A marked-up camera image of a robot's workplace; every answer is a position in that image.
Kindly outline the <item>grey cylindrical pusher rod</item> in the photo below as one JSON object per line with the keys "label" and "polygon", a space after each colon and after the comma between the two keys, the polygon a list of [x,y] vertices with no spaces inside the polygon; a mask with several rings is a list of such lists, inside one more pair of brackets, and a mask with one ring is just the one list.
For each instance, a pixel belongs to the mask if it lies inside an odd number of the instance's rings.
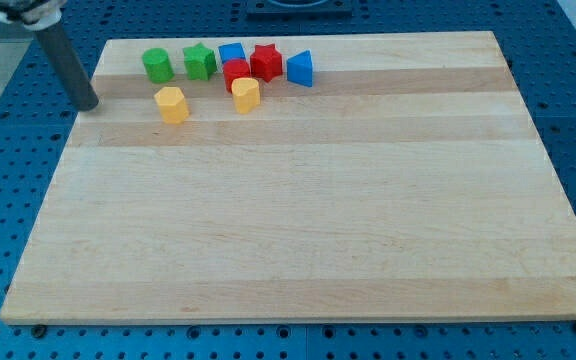
{"label": "grey cylindrical pusher rod", "polygon": [[38,30],[35,37],[72,105],[78,111],[93,110],[99,104],[98,96],[62,24]]}

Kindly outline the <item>white and black rod mount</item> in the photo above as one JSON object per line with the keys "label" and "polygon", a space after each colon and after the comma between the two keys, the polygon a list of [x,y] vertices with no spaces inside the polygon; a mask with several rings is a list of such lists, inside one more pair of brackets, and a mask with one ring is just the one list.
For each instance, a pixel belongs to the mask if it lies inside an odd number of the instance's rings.
{"label": "white and black rod mount", "polygon": [[57,24],[67,0],[0,0],[0,21],[40,31]]}

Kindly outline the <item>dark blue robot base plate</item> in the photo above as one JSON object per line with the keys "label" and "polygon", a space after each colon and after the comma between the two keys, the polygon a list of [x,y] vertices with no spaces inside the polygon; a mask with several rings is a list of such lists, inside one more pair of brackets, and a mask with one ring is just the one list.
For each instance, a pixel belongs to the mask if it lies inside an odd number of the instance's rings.
{"label": "dark blue robot base plate", "polygon": [[353,0],[249,0],[248,18],[272,16],[351,15]]}

